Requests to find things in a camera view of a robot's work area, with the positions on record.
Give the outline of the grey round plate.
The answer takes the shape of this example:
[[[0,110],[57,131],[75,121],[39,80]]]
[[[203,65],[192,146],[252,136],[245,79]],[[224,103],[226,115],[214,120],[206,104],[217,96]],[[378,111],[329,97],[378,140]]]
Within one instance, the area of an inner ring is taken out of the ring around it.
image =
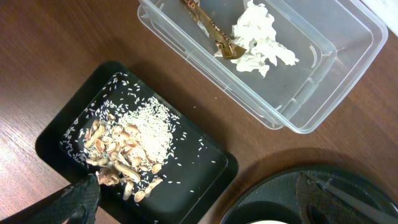
[[[247,224],[288,224],[288,223],[276,220],[258,220]]]

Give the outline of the white tissue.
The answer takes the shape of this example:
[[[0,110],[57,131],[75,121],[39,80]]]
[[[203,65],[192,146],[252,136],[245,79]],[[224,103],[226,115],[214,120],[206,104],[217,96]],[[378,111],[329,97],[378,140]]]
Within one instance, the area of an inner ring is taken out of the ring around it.
[[[266,6],[263,3],[254,4],[252,0],[245,6],[245,11],[232,26],[232,43],[246,49],[243,56],[231,61],[236,70],[258,70],[261,76],[265,77],[270,69],[267,61],[275,66],[278,60],[285,65],[296,65],[299,59],[295,53],[276,41],[276,31],[272,26],[275,19]]]

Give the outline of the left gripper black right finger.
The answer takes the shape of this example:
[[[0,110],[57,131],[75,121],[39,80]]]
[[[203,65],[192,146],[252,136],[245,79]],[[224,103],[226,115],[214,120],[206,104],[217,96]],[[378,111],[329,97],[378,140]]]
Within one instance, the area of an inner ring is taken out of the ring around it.
[[[295,196],[302,223],[396,224],[388,215],[322,181],[300,173]]]

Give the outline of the gold foil wrapper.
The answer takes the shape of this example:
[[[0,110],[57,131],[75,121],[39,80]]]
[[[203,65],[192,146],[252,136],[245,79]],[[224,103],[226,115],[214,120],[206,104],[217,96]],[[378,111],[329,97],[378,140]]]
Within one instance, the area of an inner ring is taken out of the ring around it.
[[[196,22],[200,22],[203,25],[209,34],[209,38],[215,41],[224,59],[236,60],[244,55],[246,49],[232,42],[229,36],[226,35],[200,7],[199,1],[179,0],[179,2],[185,6]]]

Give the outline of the food scraps and rice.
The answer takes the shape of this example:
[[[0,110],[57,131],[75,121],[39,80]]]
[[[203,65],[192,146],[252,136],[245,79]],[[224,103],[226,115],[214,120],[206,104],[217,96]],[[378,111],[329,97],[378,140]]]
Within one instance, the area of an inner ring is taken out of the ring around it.
[[[113,74],[59,141],[61,150],[99,184],[123,189],[123,200],[140,203],[162,182],[173,184],[165,167],[184,168],[182,153],[193,149],[197,165],[210,142],[183,123],[160,97],[126,72]]]

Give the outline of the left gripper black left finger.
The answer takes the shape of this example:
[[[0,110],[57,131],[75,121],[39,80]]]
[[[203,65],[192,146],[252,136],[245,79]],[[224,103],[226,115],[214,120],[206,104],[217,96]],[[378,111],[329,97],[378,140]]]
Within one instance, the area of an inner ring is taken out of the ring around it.
[[[39,202],[1,220],[1,223],[94,224],[101,197],[97,176],[90,174]]]

